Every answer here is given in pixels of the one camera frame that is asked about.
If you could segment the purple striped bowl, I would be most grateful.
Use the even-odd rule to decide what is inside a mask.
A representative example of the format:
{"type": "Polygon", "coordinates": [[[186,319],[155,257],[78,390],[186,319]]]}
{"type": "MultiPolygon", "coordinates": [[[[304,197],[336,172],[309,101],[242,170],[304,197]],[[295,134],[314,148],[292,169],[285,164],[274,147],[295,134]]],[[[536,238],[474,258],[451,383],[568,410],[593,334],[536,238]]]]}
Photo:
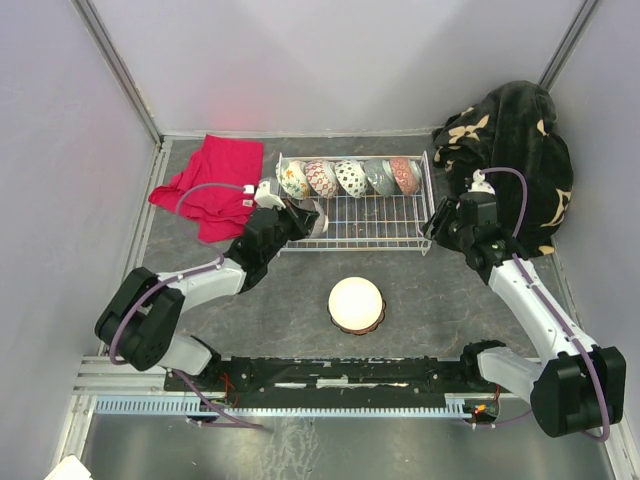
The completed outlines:
{"type": "Polygon", "coordinates": [[[307,238],[319,238],[327,232],[329,220],[325,210],[318,201],[307,198],[300,201],[298,207],[305,212],[309,212],[308,218],[304,221],[308,228],[307,238]]]}

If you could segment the white wire dish rack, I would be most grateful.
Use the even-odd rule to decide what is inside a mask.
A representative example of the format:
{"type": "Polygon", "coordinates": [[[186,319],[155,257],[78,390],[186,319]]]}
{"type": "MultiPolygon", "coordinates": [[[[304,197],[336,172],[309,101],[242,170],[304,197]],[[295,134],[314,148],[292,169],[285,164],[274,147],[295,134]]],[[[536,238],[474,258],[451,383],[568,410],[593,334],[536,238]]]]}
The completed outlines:
{"type": "Polygon", "coordinates": [[[407,157],[419,172],[417,192],[410,196],[400,188],[382,196],[372,187],[355,198],[340,188],[326,199],[311,191],[327,219],[327,229],[319,236],[287,244],[291,252],[322,251],[417,251],[426,255],[431,241],[421,228],[435,212],[434,187],[426,153],[407,157]]]}

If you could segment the floral orange green bowl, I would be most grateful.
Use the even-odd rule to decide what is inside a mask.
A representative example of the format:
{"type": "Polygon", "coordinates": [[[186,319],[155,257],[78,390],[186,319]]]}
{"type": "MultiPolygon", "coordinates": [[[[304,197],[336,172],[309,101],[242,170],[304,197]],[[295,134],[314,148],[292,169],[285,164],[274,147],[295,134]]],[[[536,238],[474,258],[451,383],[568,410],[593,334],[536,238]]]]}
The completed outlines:
{"type": "Polygon", "coordinates": [[[305,174],[305,163],[300,160],[280,159],[276,167],[277,179],[284,192],[296,200],[305,200],[311,187],[305,174]]]}

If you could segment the blue triangle pattern bowl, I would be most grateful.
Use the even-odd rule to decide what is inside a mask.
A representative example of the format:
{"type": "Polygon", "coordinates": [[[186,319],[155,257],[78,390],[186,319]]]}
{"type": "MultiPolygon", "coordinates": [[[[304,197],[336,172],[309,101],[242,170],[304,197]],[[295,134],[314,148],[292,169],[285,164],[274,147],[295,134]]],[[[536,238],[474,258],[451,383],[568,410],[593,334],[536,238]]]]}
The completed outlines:
{"type": "Polygon", "coordinates": [[[311,188],[320,197],[330,199],[338,192],[339,183],[328,160],[319,159],[307,162],[305,175],[311,188]]]}

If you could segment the red rimmed bowl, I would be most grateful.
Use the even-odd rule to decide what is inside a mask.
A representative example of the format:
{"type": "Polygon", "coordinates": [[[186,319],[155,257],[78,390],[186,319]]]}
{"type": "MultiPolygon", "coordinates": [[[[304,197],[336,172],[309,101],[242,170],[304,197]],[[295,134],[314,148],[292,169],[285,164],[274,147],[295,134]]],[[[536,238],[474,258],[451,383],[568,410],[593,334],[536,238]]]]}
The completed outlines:
{"type": "Polygon", "coordinates": [[[353,198],[362,198],[368,190],[368,180],[363,164],[358,160],[341,160],[334,173],[344,191],[353,198]]]}

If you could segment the grey hexagon pattern bowl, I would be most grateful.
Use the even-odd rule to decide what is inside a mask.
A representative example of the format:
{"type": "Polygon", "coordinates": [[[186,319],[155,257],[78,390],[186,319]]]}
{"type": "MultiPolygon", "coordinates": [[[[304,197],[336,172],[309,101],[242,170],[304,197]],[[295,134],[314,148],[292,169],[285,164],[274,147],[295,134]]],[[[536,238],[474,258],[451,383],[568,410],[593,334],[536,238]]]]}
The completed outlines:
{"type": "Polygon", "coordinates": [[[373,190],[383,197],[390,197],[395,192],[395,177],[390,161],[372,158],[364,163],[364,172],[373,190]]]}

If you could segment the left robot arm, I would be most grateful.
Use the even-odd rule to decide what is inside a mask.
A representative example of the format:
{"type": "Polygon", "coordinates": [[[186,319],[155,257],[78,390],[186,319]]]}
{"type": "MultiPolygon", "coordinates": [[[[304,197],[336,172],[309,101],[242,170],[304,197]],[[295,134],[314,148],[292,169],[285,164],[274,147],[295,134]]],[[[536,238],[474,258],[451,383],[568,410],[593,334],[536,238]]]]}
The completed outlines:
{"type": "Polygon", "coordinates": [[[249,291],[287,243],[322,233],[326,225],[322,207],[311,199],[258,208],[242,235],[210,263],[163,274],[145,267],[132,270],[97,320],[95,334],[109,346],[116,365],[178,370],[198,389],[212,389],[221,378],[220,356],[204,342],[177,332],[181,315],[213,299],[249,291]]]}

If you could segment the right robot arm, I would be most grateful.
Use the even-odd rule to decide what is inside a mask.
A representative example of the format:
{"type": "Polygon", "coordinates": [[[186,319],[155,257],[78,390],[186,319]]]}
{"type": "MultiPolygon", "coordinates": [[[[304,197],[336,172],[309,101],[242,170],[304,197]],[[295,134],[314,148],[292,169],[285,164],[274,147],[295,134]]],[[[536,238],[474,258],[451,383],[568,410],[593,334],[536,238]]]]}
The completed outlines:
{"type": "Polygon", "coordinates": [[[501,298],[538,354],[533,362],[497,343],[480,346],[458,368],[467,389],[495,383],[525,400],[552,438],[583,433],[609,439],[623,415],[626,361],[602,348],[563,310],[540,280],[527,252],[498,221],[486,192],[446,198],[422,229],[430,241],[464,255],[466,264],[501,298]]]}

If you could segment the red folded t-shirt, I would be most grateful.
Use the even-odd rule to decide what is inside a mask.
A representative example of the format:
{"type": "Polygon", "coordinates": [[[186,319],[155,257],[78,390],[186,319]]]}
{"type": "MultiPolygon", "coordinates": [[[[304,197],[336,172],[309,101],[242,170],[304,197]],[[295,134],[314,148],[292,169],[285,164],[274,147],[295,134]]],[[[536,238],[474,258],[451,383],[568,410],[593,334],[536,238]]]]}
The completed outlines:
{"type": "Polygon", "coordinates": [[[194,221],[202,242],[235,238],[255,209],[242,204],[249,199],[243,187],[259,184],[263,156],[260,142],[208,135],[187,167],[168,184],[155,188],[148,201],[194,221]]]}

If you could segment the black floral blanket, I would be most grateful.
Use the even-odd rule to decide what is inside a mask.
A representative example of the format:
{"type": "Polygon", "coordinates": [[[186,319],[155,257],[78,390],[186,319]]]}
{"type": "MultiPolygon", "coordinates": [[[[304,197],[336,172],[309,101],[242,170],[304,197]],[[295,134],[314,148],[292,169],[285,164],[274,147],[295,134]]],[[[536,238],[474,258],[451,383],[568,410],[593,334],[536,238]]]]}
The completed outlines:
{"type": "Polygon", "coordinates": [[[554,252],[551,238],[570,205],[574,172],[555,132],[549,92],[529,81],[506,83],[432,133],[433,165],[445,171],[451,194],[467,191],[475,170],[503,167],[487,181],[497,195],[499,222],[517,230],[531,257],[554,252]]]}

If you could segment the white paper corner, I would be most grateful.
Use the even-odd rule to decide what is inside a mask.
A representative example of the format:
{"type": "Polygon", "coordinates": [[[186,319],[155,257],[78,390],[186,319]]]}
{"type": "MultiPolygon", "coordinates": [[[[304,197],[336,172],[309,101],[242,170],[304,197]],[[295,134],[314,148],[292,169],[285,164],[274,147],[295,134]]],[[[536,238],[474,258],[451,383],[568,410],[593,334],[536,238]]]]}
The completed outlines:
{"type": "Polygon", "coordinates": [[[92,480],[91,472],[75,455],[64,457],[45,480],[92,480]]]}

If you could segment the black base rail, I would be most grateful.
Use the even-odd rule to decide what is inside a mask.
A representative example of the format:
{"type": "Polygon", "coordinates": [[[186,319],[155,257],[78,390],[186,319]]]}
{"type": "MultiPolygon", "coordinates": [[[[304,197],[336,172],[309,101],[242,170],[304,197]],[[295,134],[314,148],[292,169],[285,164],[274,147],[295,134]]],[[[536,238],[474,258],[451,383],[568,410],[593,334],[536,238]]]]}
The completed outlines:
{"type": "Polygon", "coordinates": [[[472,375],[463,361],[432,357],[231,357],[191,381],[203,393],[228,394],[234,407],[269,410],[443,407],[447,397],[513,396],[472,375]]]}

